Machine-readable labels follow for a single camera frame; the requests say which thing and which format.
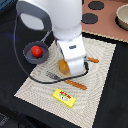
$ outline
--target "red tomato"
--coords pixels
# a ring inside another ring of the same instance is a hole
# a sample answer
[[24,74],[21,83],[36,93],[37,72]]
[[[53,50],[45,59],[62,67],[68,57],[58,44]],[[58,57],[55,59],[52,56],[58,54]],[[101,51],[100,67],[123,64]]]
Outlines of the red tomato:
[[43,54],[43,50],[39,46],[33,46],[31,48],[31,53],[35,57],[41,57]]

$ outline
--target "black table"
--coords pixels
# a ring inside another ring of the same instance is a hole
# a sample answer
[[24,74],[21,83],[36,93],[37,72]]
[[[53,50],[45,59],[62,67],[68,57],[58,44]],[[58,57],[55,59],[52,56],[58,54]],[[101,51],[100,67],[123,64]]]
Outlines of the black table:
[[[53,128],[78,128],[78,126],[14,97],[27,76],[17,63],[13,49],[13,29],[16,16],[15,3],[0,13],[0,105],[33,117]],[[25,45],[39,41],[46,32],[32,31],[18,21],[16,48],[18,57],[28,73],[36,65],[29,64],[24,56]],[[128,44],[82,33],[84,37],[116,44],[116,50],[104,85],[93,128],[128,128]],[[45,43],[50,46],[51,33]]]

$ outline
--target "placemat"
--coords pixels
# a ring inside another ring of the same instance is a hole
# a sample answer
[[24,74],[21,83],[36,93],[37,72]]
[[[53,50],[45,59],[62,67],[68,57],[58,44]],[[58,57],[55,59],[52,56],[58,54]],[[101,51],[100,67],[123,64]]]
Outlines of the placemat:
[[[87,90],[78,89],[64,82],[39,84],[27,78],[15,96],[82,128],[91,128],[116,45],[84,37],[83,41],[87,55],[99,59],[99,63],[88,62],[89,73],[86,76],[72,79],[86,85]],[[62,55],[53,42],[49,48],[48,60],[37,65],[31,76],[41,81],[53,81],[45,75],[46,71],[50,71],[61,77],[57,71],[57,62],[61,58]],[[52,97],[56,88],[76,98],[72,109]]]

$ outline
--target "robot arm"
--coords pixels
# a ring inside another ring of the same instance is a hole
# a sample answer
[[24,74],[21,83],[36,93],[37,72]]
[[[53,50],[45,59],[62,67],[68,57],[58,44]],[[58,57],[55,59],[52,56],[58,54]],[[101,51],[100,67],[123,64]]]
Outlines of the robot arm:
[[81,0],[19,0],[16,8],[28,28],[53,31],[72,76],[83,73]]

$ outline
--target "butter package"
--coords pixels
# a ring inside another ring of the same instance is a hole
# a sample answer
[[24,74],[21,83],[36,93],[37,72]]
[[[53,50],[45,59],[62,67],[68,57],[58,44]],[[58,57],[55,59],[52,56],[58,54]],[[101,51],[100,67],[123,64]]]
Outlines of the butter package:
[[63,104],[67,105],[69,108],[72,108],[76,102],[76,99],[69,94],[65,93],[64,91],[60,90],[59,88],[53,93],[53,97]]

